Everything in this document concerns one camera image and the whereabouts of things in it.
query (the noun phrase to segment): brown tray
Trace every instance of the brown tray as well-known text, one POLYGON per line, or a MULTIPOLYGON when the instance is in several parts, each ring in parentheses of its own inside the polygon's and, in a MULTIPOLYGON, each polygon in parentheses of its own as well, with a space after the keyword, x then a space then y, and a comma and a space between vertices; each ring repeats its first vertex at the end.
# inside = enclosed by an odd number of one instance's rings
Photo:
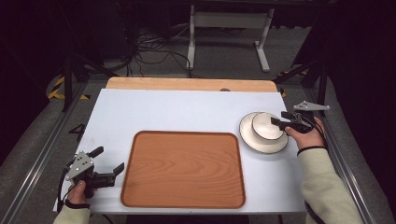
POLYGON ((128 207, 240 208, 246 199, 240 161, 231 133, 137 133, 121 201, 128 207))

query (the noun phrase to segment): table leg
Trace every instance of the table leg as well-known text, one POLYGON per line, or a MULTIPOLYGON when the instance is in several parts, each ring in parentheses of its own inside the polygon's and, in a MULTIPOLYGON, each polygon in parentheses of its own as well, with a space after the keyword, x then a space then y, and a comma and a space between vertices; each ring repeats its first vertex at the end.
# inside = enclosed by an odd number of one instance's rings
POLYGON ((268 13, 266 14, 266 20, 262 29, 262 39, 259 41, 255 42, 257 54, 259 55, 260 63, 262 64, 262 71, 264 72, 269 72, 270 71, 270 66, 268 65, 267 58, 265 57, 264 50, 262 49, 264 47, 264 42, 268 34, 268 30, 270 29, 271 25, 271 20, 274 15, 274 10, 269 9, 268 13))
POLYGON ((195 24, 194 24, 194 16, 195 16, 195 6, 191 6, 191 14, 190 14, 190 44, 189 44, 189 52, 187 54, 187 58, 189 61, 187 62, 187 69, 192 70, 194 67, 194 56, 195 56, 195 24))

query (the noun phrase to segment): person's right hand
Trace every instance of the person's right hand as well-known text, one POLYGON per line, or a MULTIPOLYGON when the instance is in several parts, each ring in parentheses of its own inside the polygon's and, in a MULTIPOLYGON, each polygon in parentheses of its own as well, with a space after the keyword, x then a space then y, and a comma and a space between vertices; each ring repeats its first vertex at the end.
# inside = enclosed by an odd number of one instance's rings
MULTIPOLYGON (((320 121, 320 119, 315 117, 315 122, 318 124, 321 130, 324 130, 323 123, 320 121)), ((288 126, 285 128, 285 131, 288 135, 296 140, 297 147, 299 149, 305 147, 324 147, 323 139, 315 128, 309 133, 299 133, 288 126)))
POLYGON ((87 203, 87 199, 85 198, 84 189, 87 187, 87 184, 84 180, 78 181, 76 186, 70 190, 67 195, 67 199, 70 203, 73 204, 82 204, 87 203))

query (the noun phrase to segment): wrist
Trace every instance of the wrist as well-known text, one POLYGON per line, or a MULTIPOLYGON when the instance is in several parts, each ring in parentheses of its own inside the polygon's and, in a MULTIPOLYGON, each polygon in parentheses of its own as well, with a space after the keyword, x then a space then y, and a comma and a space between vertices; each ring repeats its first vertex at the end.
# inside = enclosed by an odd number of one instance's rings
POLYGON ((300 148, 300 149, 298 150, 297 156, 300 155, 300 153, 302 153, 302 152, 304 152, 304 151, 307 151, 307 150, 310 150, 310 149, 316 149, 316 148, 324 148, 324 149, 326 149, 327 151, 329 151, 329 149, 327 149, 327 148, 324 147, 324 146, 302 147, 302 148, 300 148))
POLYGON ((72 209, 90 208, 88 203, 71 203, 68 199, 66 199, 64 204, 72 209))

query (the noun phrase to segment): ceramic plate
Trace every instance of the ceramic plate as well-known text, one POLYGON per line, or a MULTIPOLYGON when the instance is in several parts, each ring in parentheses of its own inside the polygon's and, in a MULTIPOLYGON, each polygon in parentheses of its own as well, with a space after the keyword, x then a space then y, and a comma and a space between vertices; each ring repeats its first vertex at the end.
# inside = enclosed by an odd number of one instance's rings
POLYGON ((254 117, 260 113, 261 112, 253 112, 242 118, 239 125, 239 132, 241 133, 242 139, 244 139, 251 148, 263 153, 276 153, 286 146, 288 143, 288 136, 283 132, 283 134, 274 141, 262 138, 254 133, 252 121, 254 117))

